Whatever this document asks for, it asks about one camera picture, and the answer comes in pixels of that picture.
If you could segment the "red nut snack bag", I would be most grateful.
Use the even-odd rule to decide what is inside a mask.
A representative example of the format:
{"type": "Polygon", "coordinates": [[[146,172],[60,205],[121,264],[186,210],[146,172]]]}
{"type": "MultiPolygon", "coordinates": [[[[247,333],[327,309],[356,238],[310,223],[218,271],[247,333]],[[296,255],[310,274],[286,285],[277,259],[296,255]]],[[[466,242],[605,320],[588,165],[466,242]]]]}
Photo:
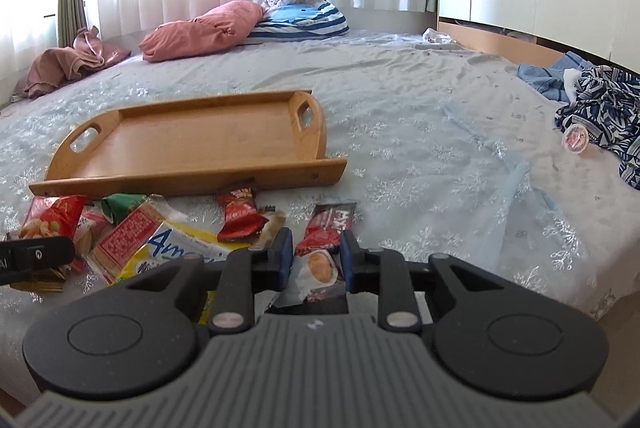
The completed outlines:
{"type": "Polygon", "coordinates": [[[72,238],[87,200],[85,195],[35,196],[18,237],[21,240],[57,236],[72,238]]]}

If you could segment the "long red coffee packet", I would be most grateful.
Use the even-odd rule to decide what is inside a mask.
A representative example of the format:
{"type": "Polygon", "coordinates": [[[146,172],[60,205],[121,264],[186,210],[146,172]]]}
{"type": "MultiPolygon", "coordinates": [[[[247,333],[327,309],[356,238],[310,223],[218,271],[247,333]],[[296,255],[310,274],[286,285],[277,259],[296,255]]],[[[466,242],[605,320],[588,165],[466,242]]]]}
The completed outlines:
{"type": "Polygon", "coordinates": [[[356,208],[353,200],[314,206],[295,246],[288,284],[272,304],[274,310],[315,304],[332,307],[345,297],[340,243],[342,233],[352,228],[356,208]]]}

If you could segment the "yellow white America snack bag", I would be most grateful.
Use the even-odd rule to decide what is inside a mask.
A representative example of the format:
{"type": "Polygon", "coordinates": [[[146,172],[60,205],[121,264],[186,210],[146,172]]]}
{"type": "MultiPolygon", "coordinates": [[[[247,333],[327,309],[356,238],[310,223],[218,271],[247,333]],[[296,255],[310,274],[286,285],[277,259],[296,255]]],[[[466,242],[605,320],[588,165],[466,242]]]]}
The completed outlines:
{"type": "Polygon", "coordinates": [[[227,259],[235,249],[247,243],[221,243],[217,235],[175,221],[163,221],[144,244],[129,258],[116,283],[179,258],[201,257],[205,263],[227,259]]]}

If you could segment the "wooden bed frame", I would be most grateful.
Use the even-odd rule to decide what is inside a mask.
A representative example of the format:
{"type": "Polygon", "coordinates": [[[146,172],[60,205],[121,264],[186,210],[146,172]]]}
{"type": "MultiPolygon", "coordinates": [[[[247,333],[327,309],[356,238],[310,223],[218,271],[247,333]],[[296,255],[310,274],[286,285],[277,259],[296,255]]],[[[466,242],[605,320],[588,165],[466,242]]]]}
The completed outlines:
{"type": "Polygon", "coordinates": [[[488,32],[474,27],[447,23],[439,20],[437,30],[449,35],[460,46],[485,54],[503,56],[513,64],[530,64],[548,67],[562,58],[563,53],[535,44],[488,32]]]}

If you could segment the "pink pillow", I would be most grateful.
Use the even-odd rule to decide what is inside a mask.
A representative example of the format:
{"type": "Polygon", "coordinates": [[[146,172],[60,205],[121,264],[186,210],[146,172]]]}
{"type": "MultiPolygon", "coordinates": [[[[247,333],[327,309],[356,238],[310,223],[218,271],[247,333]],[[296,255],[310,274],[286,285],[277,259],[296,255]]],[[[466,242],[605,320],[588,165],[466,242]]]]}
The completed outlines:
{"type": "Polygon", "coordinates": [[[233,0],[192,20],[161,24],[139,49],[151,63],[224,52],[242,44],[263,16],[258,3],[233,0]]]}

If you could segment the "red patterned cracker pack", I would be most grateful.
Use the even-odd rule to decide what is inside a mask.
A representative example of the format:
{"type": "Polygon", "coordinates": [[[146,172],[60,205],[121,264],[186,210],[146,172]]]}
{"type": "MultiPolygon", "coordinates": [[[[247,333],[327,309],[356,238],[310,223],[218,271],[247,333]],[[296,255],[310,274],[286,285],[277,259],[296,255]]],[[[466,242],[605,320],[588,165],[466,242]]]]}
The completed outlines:
{"type": "Polygon", "coordinates": [[[152,236],[166,216],[143,203],[102,237],[87,257],[88,265],[107,284],[116,281],[134,253],[152,236]]]}

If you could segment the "green snack packet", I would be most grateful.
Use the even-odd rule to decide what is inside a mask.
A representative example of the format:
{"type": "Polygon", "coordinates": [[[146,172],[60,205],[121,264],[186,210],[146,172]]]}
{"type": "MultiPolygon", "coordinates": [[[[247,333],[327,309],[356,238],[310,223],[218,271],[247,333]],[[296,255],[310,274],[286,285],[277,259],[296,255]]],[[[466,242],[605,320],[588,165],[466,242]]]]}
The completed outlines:
{"type": "Polygon", "coordinates": [[[113,226],[118,226],[146,200],[145,195],[114,193],[100,200],[101,210],[113,226]]]}

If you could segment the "small pink round lid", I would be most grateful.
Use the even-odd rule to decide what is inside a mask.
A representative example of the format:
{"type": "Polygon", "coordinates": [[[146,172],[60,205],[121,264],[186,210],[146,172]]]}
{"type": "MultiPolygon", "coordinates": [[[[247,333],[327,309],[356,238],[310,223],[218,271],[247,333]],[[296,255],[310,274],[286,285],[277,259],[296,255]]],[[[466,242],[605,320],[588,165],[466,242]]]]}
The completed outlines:
{"type": "Polygon", "coordinates": [[[564,131],[563,146],[572,154],[582,154],[588,148],[589,142],[589,132],[583,125],[570,125],[564,131]]]}

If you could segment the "small red snack packet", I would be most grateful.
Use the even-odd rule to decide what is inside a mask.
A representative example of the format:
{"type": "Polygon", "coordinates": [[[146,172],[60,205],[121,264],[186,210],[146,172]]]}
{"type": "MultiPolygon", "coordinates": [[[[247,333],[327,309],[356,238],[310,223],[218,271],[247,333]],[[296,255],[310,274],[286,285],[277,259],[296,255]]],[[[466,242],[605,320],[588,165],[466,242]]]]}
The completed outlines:
{"type": "Polygon", "coordinates": [[[255,191],[250,184],[234,186],[216,196],[222,208],[224,222],[217,234],[222,242],[235,242],[258,234],[267,218],[258,210],[255,191]]]}

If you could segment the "blue striped pillow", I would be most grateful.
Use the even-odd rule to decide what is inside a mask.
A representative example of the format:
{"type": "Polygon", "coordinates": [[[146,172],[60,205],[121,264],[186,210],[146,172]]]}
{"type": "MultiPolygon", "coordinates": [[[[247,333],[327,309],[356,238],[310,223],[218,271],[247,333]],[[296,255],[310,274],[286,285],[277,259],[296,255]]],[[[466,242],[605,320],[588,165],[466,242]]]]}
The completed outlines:
{"type": "Polygon", "coordinates": [[[264,13],[244,44],[325,40],[349,32],[346,16],[328,0],[264,0],[264,13]]]}

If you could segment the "blue patterned clothes pile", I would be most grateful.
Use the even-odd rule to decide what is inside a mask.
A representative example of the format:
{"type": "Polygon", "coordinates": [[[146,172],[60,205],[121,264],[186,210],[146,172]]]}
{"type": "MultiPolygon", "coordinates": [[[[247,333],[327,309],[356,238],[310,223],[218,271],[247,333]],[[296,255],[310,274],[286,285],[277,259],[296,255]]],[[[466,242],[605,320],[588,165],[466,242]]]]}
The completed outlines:
{"type": "Polygon", "coordinates": [[[620,161],[620,177],[639,188],[639,78],[608,65],[584,70],[573,84],[575,101],[559,107],[554,124],[565,132],[584,126],[589,141],[620,161]]]}

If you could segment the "light blue cloth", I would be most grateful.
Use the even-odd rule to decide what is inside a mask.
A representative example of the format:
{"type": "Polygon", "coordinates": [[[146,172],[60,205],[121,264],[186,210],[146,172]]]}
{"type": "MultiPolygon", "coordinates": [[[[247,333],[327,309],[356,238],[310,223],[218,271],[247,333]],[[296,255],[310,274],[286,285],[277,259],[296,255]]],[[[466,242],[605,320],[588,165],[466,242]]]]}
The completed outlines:
{"type": "Polygon", "coordinates": [[[520,64],[516,69],[516,76],[547,99],[568,103],[570,98],[564,88],[564,73],[570,70],[571,73],[581,74],[590,68],[593,68],[590,61],[570,51],[548,67],[520,64]]]}

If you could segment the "wooden serving tray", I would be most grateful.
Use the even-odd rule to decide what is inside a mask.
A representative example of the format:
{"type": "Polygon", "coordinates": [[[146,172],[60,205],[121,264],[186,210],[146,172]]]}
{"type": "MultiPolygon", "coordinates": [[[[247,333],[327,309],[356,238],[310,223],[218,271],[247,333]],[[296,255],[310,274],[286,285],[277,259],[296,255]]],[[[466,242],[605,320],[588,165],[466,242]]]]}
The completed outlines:
{"type": "Polygon", "coordinates": [[[337,183],[344,157],[326,157],[326,120],[308,90],[250,92],[109,110],[54,153],[40,196],[213,194],[252,180],[262,190],[337,183]]]}

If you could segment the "mauve crumpled blanket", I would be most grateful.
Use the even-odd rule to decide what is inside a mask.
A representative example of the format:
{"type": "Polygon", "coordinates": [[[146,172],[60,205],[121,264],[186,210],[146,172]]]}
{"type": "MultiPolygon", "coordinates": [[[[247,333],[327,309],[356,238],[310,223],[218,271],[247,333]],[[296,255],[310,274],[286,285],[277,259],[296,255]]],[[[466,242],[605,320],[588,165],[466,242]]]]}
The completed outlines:
{"type": "Polygon", "coordinates": [[[22,93],[37,99],[59,88],[125,61],[131,51],[106,44],[96,26],[79,29],[69,47],[50,48],[29,67],[22,93]]]}

